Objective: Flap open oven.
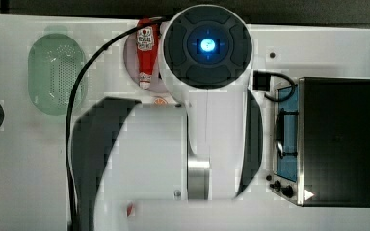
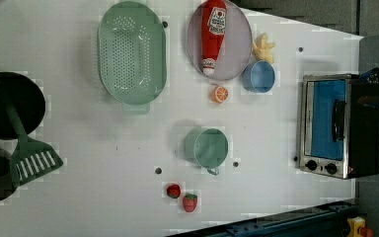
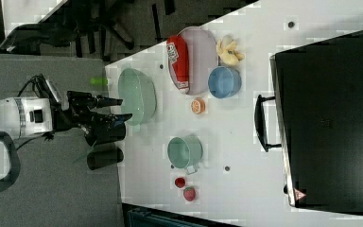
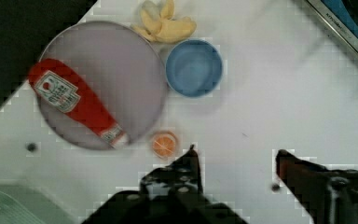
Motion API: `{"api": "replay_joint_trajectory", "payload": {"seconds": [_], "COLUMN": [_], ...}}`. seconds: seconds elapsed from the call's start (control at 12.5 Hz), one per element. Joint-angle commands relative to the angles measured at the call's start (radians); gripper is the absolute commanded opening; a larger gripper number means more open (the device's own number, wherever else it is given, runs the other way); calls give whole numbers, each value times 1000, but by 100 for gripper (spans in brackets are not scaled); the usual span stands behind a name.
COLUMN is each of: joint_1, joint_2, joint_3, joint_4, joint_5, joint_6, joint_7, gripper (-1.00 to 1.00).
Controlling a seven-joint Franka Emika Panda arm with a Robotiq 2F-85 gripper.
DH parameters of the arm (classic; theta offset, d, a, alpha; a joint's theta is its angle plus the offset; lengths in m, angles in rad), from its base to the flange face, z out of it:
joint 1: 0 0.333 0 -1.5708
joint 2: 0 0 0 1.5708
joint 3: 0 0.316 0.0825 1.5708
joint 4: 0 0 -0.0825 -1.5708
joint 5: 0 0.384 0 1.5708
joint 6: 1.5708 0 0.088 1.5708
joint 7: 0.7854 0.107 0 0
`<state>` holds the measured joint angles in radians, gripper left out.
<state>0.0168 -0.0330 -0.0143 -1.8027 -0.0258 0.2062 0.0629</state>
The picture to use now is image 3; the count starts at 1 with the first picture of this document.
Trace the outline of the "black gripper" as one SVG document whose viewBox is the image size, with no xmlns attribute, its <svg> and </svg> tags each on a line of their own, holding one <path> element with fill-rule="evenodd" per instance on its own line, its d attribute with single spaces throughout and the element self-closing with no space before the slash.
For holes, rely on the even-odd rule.
<svg viewBox="0 0 363 227">
<path fill-rule="evenodd" d="M 68 108 L 66 110 L 58 101 L 52 101 L 52 133 L 79 128 L 84 131 L 85 135 L 94 127 L 106 125 L 109 128 L 115 128 L 132 118 L 131 113 L 103 114 L 94 112 L 94 109 L 120 106 L 123 103 L 122 99 L 68 91 L 67 101 Z"/>
</svg>

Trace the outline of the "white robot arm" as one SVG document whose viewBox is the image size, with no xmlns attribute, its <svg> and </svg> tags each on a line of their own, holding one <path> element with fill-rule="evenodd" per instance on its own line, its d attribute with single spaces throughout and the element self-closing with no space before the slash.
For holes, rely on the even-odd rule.
<svg viewBox="0 0 363 227">
<path fill-rule="evenodd" d="M 130 113 L 103 114 L 99 108 L 119 106 L 120 99 L 69 91 L 68 108 L 55 98 L 9 97 L 0 99 L 0 131 L 11 139 L 54 138 L 57 132 L 79 128 L 89 146 L 121 141 L 126 136 L 125 123 Z"/>
</svg>

